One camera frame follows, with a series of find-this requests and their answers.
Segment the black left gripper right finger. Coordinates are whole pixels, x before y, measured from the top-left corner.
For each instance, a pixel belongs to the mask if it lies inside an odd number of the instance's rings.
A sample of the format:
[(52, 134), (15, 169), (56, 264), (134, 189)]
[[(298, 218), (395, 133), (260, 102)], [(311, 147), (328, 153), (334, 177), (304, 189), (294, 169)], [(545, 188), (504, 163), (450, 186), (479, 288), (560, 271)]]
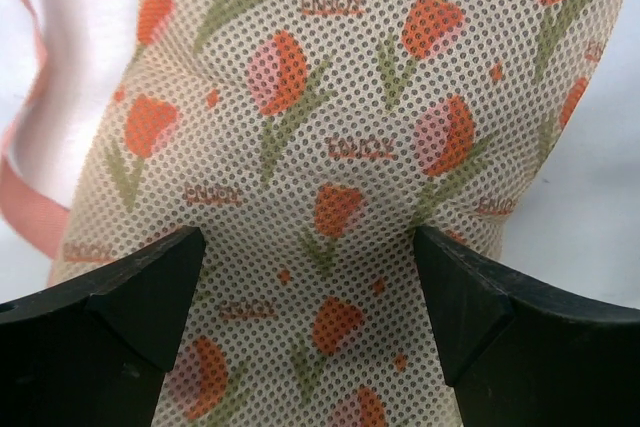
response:
[(639, 313), (492, 261), (433, 228), (417, 270), (466, 426), (635, 426)]

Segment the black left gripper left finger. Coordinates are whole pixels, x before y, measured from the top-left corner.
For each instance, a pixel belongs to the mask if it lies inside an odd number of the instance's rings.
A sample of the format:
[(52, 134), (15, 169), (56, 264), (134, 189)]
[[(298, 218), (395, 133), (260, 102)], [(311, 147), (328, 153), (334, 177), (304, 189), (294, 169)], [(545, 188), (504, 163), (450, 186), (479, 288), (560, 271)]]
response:
[(118, 261), (1, 306), (4, 426), (148, 426), (205, 251), (183, 227)]

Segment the floral mesh laundry bag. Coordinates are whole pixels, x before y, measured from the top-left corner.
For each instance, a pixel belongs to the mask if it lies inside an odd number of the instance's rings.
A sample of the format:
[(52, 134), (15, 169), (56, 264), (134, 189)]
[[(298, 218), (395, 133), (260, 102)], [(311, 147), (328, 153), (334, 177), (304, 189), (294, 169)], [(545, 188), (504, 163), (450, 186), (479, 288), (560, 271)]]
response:
[(138, 0), (69, 206), (21, 150), (65, 118), (56, 52), (1, 150), (45, 289), (183, 227), (205, 251), (148, 426), (466, 426), (413, 238), (501, 264), (504, 226), (623, 0)]

